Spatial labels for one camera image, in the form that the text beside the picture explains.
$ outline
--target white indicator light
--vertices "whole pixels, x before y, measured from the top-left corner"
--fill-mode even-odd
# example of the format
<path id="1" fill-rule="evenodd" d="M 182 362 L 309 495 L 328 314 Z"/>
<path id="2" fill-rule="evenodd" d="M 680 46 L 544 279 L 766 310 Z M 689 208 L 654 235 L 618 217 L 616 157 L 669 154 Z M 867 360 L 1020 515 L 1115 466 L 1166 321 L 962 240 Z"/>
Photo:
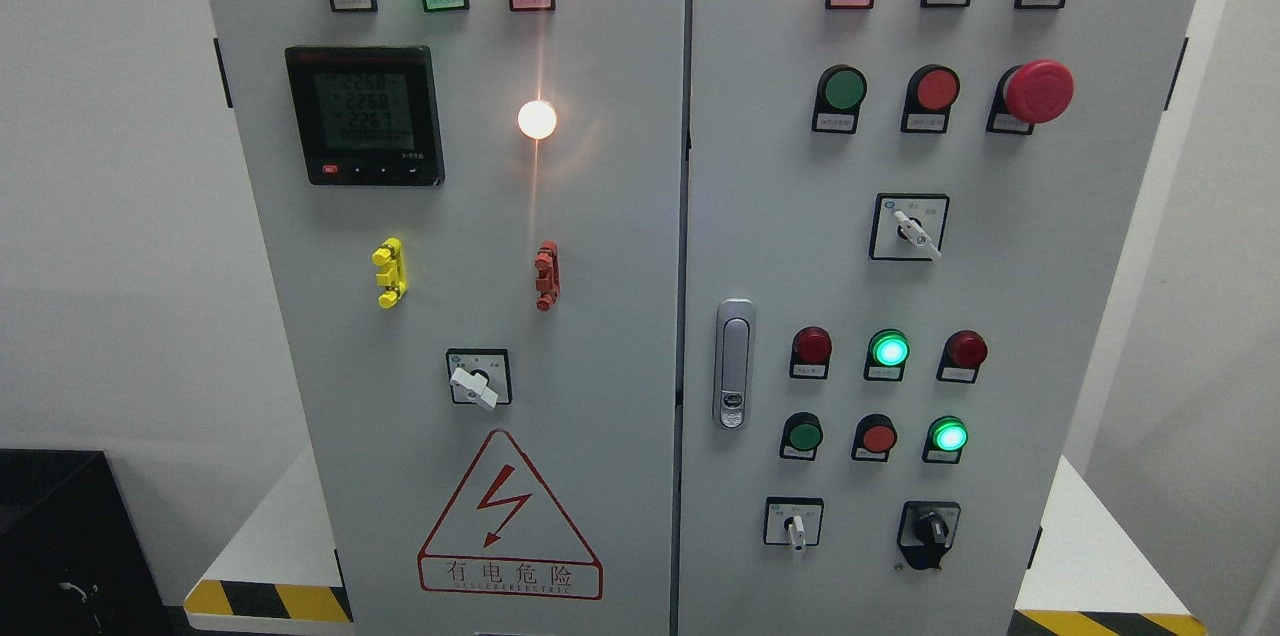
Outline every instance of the white indicator light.
<path id="1" fill-rule="evenodd" d="M 520 125 L 520 133 L 529 136 L 530 139 L 544 139 L 556 133 L 556 107 L 543 99 L 534 99 L 520 107 L 516 125 Z"/>

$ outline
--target gray metal panel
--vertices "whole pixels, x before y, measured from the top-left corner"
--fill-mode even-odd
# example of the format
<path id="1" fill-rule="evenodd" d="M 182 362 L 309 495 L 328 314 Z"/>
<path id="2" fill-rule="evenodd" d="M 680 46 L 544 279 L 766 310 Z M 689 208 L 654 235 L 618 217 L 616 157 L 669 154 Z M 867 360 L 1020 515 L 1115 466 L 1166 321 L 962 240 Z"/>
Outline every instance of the gray metal panel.
<path id="1" fill-rule="evenodd" d="M 360 631 L 667 631 L 684 0 L 557 0 L 553 13 L 471 0 L 430 15 L 378 1 L 357 15 L 211 0 Z M 283 58 L 294 44 L 429 45 L 445 184 L 308 186 Z M 538 152 L 515 125 L 536 93 L 559 109 Z M 404 241 L 410 276 L 389 312 L 370 264 L 385 235 Z M 549 314 L 534 308 L 543 239 L 558 241 L 563 278 Z M 454 346 L 511 351 L 511 407 L 451 403 Z M 419 549 L 493 427 L 590 541 L 603 600 L 420 587 Z M 543 526 L 557 525 L 525 523 Z"/>
<path id="2" fill-rule="evenodd" d="M 1071 417 L 1193 0 L 1014 0 L 824 12 L 823 0 L 694 0 L 692 152 L 682 452 L 680 632 L 1004 633 Z M 984 133 L 997 79 L 1032 58 L 1073 68 L 1076 97 L 1030 138 Z M 900 134 L 909 77 L 963 81 L 951 133 Z M 813 134 L 819 74 L 869 79 L 858 134 Z M 867 257 L 881 191 L 951 197 L 940 264 Z M 713 424 L 716 308 L 755 303 L 751 417 Z M 791 337 L 823 326 L 831 378 L 787 378 Z M 906 333 L 901 384 L 860 374 L 868 339 Z M 952 331 L 991 344 L 977 385 L 934 380 Z M 786 417 L 809 411 L 815 462 L 781 459 Z M 887 465 L 854 463 L 860 417 L 900 435 Z M 972 440 L 924 465 L 933 418 Z M 822 544 L 762 545 L 767 497 L 826 500 Z M 964 508 L 941 572 L 897 568 L 908 500 Z"/>

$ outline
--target lcd display screen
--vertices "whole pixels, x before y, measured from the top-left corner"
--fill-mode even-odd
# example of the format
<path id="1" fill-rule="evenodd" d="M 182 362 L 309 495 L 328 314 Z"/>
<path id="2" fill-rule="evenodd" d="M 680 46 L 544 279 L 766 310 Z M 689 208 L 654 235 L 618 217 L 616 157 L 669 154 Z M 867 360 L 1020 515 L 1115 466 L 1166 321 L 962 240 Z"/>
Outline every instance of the lcd display screen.
<path id="1" fill-rule="evenodd" d="M 403 74 L 316 74 L 315 84 L 326 147 L 413 148 Z"/>

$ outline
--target white switch handle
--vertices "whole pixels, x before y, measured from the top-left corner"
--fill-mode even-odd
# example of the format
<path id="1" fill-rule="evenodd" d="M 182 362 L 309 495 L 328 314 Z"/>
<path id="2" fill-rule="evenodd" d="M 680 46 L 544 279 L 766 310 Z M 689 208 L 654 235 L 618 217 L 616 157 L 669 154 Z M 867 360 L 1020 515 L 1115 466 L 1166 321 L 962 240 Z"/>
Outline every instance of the white switch handle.
<path id="1" fill-rule="evenodd" d="M 929 258 L 933 258 L 933 261 L 942 258 L 942 252 L 940 252 L 937 244 L 933 244 L 933 235 L 929 235 L 919 223 L 913 221 L 909 215 L 901 211 L 895 211 L 893 218 L 897 218 L 897 229 L 901 230 L 906 241 L 910 241 L 915 248 L 927 250 L 931 253 Z"/>
<path id="2" fill-rule="evenodd" d="M 791 541 L 791 548 L 797 552 L 803 552 L 805 548 L 804 543 L 804 518 L 799 516 L 792 516 L 787 518 L 787 540 Z"/>
<path id="3" fill-rule="evenodd" d="M 467 401 L 479 404 L 485 411 L 493 411 L 498 406 L 498 392 L 489 388 L 488 378 L 480 372 L 468 372 L 466 369 L 457 367 L 449 376 L 449 384 L 466 389 Z"/>

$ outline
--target green indicator light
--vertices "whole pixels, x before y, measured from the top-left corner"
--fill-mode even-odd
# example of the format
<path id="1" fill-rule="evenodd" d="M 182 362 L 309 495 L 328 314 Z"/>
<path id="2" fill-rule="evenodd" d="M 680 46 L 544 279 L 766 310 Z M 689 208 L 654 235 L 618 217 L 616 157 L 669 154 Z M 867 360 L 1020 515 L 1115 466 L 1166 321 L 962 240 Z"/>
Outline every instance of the green indicator light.
<path id="1" fill-rule="evenodd" d="M 911 353 L 906 337 L 893 329 L 879 331 L 872 339 L 872 358 L 881 366 L 901 366 Z"/>
<path id="2" fill-rule="evenodd" d="M 787 434 L 787 441 L 797 452 L 812 452 L 822 444 L 822 427 L 812 424 L 792 427 L 791 433 Z"/>
<path id="3" fill-rule="evenodd" d="M 959 452 L 969 443 L 968 427 L 954 416 L 937 418 L 929 431 L 933 434 L 933 445 L 940 452 Z"/>
<path id="4" fill-rule="evenodd" d="M 867 97 L 867 79 L 858 70 L 837 70 L 827 79 L 822 95 L 832 107 L 849 111 Z"/>

